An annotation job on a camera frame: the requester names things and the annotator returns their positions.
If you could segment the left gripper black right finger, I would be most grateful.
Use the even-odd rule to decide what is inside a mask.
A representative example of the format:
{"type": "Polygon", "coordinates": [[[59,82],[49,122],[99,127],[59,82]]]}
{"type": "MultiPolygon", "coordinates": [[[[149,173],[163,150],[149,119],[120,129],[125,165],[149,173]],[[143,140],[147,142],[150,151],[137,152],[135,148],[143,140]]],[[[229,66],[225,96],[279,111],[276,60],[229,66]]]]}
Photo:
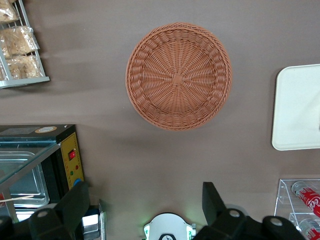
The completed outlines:
{"type": "Polygon", "coordinates": [[[207,225],[198,240],[303,240],[305,237],[286,218],[266,216],[258,222],[241,210],[226,207],[215,185],[202,185],[202,211],[207,225]]]}

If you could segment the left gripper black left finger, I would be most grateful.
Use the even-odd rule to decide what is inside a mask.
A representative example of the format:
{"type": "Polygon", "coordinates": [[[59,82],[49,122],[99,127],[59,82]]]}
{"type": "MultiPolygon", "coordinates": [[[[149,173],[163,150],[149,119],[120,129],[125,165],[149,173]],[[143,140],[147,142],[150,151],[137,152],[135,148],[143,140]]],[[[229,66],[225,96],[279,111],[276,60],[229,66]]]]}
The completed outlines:
{"type": "Polygon", "coordinates": [[[0,217],[2,240],[72,240],[90,206],[88,184],[78,182],[53,208],[39,208],[29,218],[13,223],[0,217]]]}

